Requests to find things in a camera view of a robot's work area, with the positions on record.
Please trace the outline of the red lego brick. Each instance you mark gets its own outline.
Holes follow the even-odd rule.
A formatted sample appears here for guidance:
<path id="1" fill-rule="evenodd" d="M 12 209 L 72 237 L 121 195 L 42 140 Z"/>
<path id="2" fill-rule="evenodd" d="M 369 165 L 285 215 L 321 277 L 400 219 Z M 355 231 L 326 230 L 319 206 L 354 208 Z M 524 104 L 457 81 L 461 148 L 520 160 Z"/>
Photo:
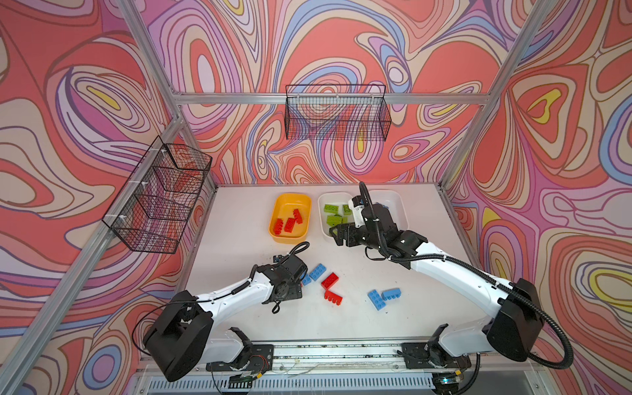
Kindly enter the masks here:
<path id="1" fill-rule="evenodd" d="M 285 227 L 285 222 L 283 219 L 278 218 L 276 219 L 274 226 L 273 226 L 273 234 L 274 235 L 281 235 L 281 233 L 283 232 Z"/>
<path id="2" fill-rule="evenodd" d="M 294 220 L 295 220 L 296 224 L 300 225 L 304 221 L 303 217 L 302 217 L 302 214 L 301 214 L 301 211 L 299 209 L 294 209 L 293 210 L 293 217 L 294 217 Z"/>
<path id="3" fill-rule="evenodd" d="M 335 305 L 340 305 L 342 304 L 343 298 L 342 296 L 339 296 L 338 294 L 336 294 L 335 292 L 326 290 L 324 293 L 324 299 L 326 299 L 326 301 L 329 301 Z"/>
<path id="4" fill-rule="evenodd" d="M 295 227 L 296 227 L 296 223 L 295 223 L 294 217 L 291 217 L 286 220 L 283 231 L 288 234 L 291 234 Z"/>
<path id="5" fill-rule="evenodd" d="M 326 290 L 330 290 L 339 281 L 336 273 L 329 274 L 322 282 L 321 286 Z"/>

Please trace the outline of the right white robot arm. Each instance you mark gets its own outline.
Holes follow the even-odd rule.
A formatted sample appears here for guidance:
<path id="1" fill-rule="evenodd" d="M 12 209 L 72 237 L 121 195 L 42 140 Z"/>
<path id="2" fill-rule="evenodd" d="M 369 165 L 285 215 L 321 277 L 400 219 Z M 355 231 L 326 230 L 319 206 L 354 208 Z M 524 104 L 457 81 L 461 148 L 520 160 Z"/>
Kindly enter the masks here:
<path id="1" fill-rule="evenodd" d="M 457 291 L 483 313 L 480 319 L 460 325 L 442 324 L 428 345 L 431 360 L 441 365 L 447 357 L 497 352 L 509 360 L 532 360 L 539 365 L 565 370 L 574 362 L 571 342 L 561 326 L 541 307 L 533 283 L 493 276 L 444 252 L 424 235 L 401 230 L 384 205 L 368 197 L 350 200 L 354 221 L 329 228 L 339 246 L 363 246 L 378 252 L 380 260 L 421 273 Z M 559 361 L 533 353 L 544 326 L 549 326 L 562 345 Z"/>

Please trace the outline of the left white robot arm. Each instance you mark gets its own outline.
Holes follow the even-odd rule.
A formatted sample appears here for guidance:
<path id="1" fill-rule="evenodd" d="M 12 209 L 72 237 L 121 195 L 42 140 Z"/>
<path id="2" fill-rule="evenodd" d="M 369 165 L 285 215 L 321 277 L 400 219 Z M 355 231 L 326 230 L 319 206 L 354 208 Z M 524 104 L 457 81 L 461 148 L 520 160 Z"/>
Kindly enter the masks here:
<path id="1" fill-rule="evenodd" d="M 169 382 L 200 364 L 224 363 L 241 369 L 253 356 L 252 342 L 237 327 L 218 337 L 212 330 L 230 317 L 261 304 L 276 313 L 284 301 L 302 297 L 307 266 L 296 255 L 253 266 L 250 275 L 218 291 L 198 296 L 181 291 L 163 308 L 143 336 L 143 346 Z"/>

